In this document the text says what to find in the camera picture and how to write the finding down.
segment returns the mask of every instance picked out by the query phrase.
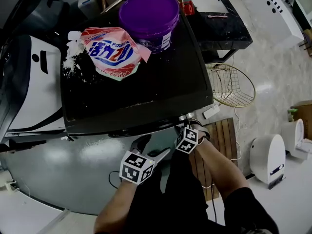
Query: laundry detergent package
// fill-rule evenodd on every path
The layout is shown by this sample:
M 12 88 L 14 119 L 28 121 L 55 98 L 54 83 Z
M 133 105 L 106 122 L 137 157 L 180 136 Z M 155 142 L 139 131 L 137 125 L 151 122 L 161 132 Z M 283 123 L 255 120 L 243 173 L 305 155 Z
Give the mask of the laundry detergent package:
M 136 44 L 122 28 L 87 28 L 80 39 L 96 71 L 115 80 L 123 80 L 137 71 L 140 61 L 147 62 L 151 51 Z

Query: black and white marker cube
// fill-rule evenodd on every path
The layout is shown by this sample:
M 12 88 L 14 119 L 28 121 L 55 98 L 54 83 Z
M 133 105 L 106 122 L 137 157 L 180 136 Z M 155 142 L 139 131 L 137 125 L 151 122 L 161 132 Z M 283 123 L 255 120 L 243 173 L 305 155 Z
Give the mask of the black and white marker cube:
M 154 166 L 152 159 L 127 151 L 121 160 L 119 176 L 139 185 L 152 175 Z
M 175 141 L 175 148 L 190 154 L 198 142 L 198 131 L 185 127 Z

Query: wooden crate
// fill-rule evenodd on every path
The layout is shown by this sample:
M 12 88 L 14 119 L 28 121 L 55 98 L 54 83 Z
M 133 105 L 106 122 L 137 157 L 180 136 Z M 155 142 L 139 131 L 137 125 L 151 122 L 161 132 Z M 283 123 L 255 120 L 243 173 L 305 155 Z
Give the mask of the wooden crate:
M 205 127 L 208 129 L 211 135 L 211 143 L 214 145 L 214 147 L 228 159 L 236 159 L 237 148 L 233 118 L 220 120 L 208 124 Z M 211 186 L 211 175 L 209 173 L 208 167 L 205 165 L 204 160 L 196 150 L 191 152 L 190 161 L 192 164 L 193 174 L 200 181 L 202 186 Z M 232 162 L 237 166 L 237 160 L 232 160 Z M 203 188 L 203 191 L 206 201 L 211 200 L 211 188 Z M 213 186 L 213 191 L 214 198 L 219 197 L 219 191 L 215 185 Z

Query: white electrical plug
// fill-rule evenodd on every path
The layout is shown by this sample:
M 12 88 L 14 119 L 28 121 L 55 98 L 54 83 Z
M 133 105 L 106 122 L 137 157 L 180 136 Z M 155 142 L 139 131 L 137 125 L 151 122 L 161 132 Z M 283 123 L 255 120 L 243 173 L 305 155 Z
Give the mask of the white electrical plug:
M 218 105 L 214 105 L 212 108 L 209 108 L 207 111 L 203 113 L 205 119 L 209 119 L 210 117 L 214 116 L 215 114 L 220 112 L 220 108 Z

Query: bucket lid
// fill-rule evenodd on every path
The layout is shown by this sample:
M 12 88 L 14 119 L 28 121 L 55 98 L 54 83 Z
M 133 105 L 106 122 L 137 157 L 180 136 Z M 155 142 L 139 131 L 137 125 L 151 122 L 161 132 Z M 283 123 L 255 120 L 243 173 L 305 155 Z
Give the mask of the bucket lid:
M 119 10 L 119 21 L 128 33 L 157 35 L 175 26 L 178 18 L 176 0 L 127 0 Z

